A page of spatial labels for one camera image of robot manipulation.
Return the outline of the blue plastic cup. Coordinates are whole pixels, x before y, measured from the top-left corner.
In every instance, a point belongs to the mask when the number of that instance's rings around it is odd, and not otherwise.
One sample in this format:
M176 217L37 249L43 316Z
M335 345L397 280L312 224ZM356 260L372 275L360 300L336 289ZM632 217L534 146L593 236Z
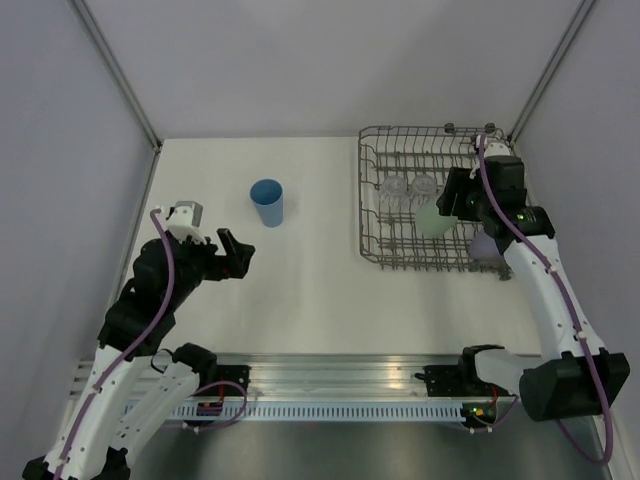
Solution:
M275 228L282 224L283 187L274 179L262 179L252 185L249 197L264 226Z

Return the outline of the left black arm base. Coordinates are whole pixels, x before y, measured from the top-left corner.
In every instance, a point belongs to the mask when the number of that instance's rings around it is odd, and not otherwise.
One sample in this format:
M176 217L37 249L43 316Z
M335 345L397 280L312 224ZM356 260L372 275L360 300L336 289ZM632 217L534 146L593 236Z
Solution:
M244 390L249 386L251 368L248 365L219 365L217 369L217 375L214 378L214 383L219 383L223 381L233 382L237 385L240 385ZM240 398L242 394L239 390L232 385L219 385L217 384L214 387L211 387L207 390L204 390L201 393L197 394L197 397L230 397L230 398Z

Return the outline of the clear glass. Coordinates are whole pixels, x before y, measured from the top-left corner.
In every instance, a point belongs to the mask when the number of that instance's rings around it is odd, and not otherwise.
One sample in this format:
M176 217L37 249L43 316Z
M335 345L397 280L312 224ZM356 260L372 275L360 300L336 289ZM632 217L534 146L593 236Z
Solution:
M379 188L379 206L382 213L398 213L407 199L408 184L399 175L387 176Z
M410 198L415 206L428 203L437 191L437 180L428 174L416 175L409 186Z

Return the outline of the left aluminium frame post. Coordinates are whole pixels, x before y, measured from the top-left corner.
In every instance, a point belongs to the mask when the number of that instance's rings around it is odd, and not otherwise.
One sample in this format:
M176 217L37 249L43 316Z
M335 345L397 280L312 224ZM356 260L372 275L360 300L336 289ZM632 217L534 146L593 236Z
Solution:
M151 149L155 153L159 153L163 141L152 126L149 117L128 81L120 62L116 58L88 2L84 0L70 0L68 1L68 5L86 32L93 48L105 66L107 73L114 82L128 109L134 116Z

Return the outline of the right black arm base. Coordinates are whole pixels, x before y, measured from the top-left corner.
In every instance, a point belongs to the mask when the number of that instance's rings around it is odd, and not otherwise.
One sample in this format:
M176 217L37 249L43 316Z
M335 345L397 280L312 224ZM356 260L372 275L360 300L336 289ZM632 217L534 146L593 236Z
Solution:
M427 365L422 375L430 397L469 397L472 394L457 365Z

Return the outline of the purple plastic cup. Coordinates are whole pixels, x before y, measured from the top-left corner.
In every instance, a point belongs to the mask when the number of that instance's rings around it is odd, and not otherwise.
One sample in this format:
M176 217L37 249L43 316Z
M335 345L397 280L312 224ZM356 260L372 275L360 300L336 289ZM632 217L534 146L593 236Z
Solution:
M499 252L495 240L488 236L484 231L481 231L471 241L468 248L469 256L478 261L495 261L499 262L503 260L502 254Z

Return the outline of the right aluminium frame post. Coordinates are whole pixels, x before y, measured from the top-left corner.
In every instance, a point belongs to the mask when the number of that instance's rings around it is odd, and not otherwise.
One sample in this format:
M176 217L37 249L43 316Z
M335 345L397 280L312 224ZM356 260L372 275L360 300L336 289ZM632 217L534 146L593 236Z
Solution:
M568 58L572 47L598 4L599 1L597 0L581 0L578 2L576 9L552 50L549 59L507 136L511 143L515 143L523 134L536 108L544 98L546 91L549 89L565 60Z

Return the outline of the aluminium mounting rail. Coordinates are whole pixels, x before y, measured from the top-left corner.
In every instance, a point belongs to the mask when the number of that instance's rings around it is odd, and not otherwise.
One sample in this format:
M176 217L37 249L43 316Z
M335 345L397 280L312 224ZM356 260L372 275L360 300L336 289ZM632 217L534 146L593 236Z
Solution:
M251 401L332 402L420 400L489 400L494 388L471 373L471 363L447 355L276 355L220 354L219 365L248 365ZM427 365L457 365L471 388L469 397L430 397L423 382Z

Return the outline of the aluminium frame post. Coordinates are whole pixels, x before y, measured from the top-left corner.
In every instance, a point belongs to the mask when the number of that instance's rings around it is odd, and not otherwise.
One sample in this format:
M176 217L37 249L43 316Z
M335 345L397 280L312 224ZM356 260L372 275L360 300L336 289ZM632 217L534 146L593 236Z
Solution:
M149 117L128 81L120 62L116 58L88 2L84 0L70 0L68 1L68 5L86 32L93 48L105 66L107 73L114 82L128 109L134 116L151 149L155 153L159 153L163 141L152 126Z
M511 143L515 143L523 134L536 108L544 98L546 91L549 89L565 60L568 58L572 47L598 4L599 1L597 0L581 0L578 2L576 9L552 50L549 59L507 136Z

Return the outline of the green plastic cup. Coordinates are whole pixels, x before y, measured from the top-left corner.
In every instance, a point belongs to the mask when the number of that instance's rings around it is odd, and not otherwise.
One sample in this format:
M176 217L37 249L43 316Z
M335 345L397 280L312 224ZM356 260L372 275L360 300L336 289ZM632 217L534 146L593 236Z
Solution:
M415 215L416 229L426 238L442 237L457 222L456 217L440 216L435 203L424 205Z

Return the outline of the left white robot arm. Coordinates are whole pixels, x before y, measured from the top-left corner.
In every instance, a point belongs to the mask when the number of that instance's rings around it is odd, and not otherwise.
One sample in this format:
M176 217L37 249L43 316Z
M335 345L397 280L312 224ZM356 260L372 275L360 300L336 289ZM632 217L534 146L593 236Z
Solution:
M237 241L228 229L219 244L194 234L177 238L161 230L143 245L133 276L105 315L92 370L69 425L44 456L30 460L25 479L127 479L144 447L173 411L192 396L245 398L245 387L220 375L217 356L186 343L171 355L155 387L131 409L133 387L150 367L175 312L204 281L242 279L254 246Z

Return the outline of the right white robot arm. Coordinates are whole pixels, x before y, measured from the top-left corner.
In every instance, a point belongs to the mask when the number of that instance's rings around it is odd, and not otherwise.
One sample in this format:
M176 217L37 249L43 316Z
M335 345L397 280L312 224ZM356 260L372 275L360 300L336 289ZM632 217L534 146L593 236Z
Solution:
M544 208L527 203L524 164L490 156L478 171L452 167L437 201L443 216L481 224L518 281L541 347L539 361L497 345L464 349L459 388L478 395L491 384L519 396L540 422L603 415L630 374L622 353L611 353L582 312L560 260L556 232Z

